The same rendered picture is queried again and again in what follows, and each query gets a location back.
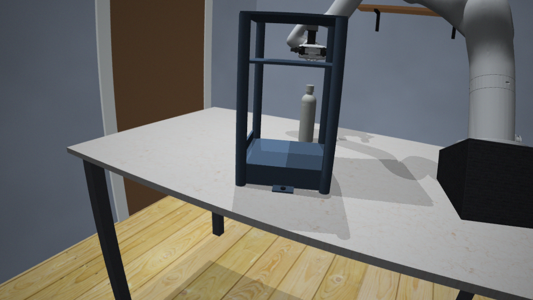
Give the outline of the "grey bottle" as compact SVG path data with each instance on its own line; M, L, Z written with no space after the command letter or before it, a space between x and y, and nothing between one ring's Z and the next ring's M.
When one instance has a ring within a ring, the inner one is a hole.
M313 95L314 85L306 85L306 95L301 99L299 138L301 142L313 142L316 98Z

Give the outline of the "dark blue shelving unit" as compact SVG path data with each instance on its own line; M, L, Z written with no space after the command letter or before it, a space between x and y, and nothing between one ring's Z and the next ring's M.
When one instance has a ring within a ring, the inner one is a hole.
M249 59L251 19L256 22L254 59L264 59L265 23L328 26L326 62L321 62L328 66L314 61ZM236 186L256 184L273 186L272 192L293 194L296 188L319 190L320 194L329 194L340 115L347 30L348 16L240 11L236 95ZM253 130L247 136L250 63L255 64ZM325 68L318 143L261 138L264 64Z

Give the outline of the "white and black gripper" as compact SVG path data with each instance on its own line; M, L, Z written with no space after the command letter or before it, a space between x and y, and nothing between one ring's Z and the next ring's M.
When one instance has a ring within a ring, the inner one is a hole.
M326 48L325 46L319 46L319 44L316 42L317 45L299 45L299 48L291 48L291 52L298 53L299 58L307 59L310 61L317 60L325 60L326 59ZM299 52L300 49L300 52ZM304 50L304 53L303 53ZM309 56L306 56L309 55ZM315 55L315 56L314 56ZM320 57L320 56L321 57ZM312 59L312 60L311 60Z

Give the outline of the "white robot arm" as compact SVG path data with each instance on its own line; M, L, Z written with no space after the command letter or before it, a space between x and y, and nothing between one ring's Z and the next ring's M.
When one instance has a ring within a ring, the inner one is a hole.
M467 138L528 146L515 134L514 25L508 1L403 1L429 8L465 37L470 68ZM349 19L361 2L335 0L325 15ZM287 44L291 48L316 45L318 27L297 24ZM308 37L304 35L306 30Z

